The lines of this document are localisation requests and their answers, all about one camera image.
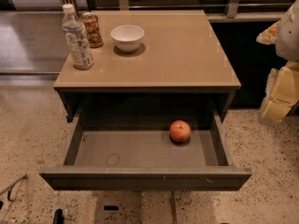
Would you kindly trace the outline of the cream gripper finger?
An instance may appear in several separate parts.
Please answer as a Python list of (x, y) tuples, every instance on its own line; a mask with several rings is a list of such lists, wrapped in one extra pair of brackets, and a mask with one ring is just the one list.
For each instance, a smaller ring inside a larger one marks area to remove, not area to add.
[(259, 33), (259, 35), (256, 37), (256, 41), (264, 45), (275, 44), (278, 35), (278, 25), (279, 22), (277, 21), (273, 23), (271, 26), (269, 26), (267, 29), (265, 29), (263, 32)]
[(272, 68), (260, 107), (263, 122), (281, 122), (299, 102), (299, 63), (287, 62), (279, 70)]

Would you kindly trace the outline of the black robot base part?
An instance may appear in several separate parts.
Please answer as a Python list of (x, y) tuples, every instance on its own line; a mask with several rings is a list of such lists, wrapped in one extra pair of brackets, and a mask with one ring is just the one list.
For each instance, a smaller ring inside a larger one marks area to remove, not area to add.
[(63, 210), (57, 209), (54, 214), (53, 224), (64, 224)]

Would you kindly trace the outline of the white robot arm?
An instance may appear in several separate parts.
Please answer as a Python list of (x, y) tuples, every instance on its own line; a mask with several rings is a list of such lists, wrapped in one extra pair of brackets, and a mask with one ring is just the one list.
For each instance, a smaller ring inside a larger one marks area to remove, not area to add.
[(266, 82), (259, 121), (280, 123), (299, 102), (299, 0), (282, 18), (259, 33), (258, 43), (275, 45), (276, 54), (287, 61), (279, 70), (272, 68)]

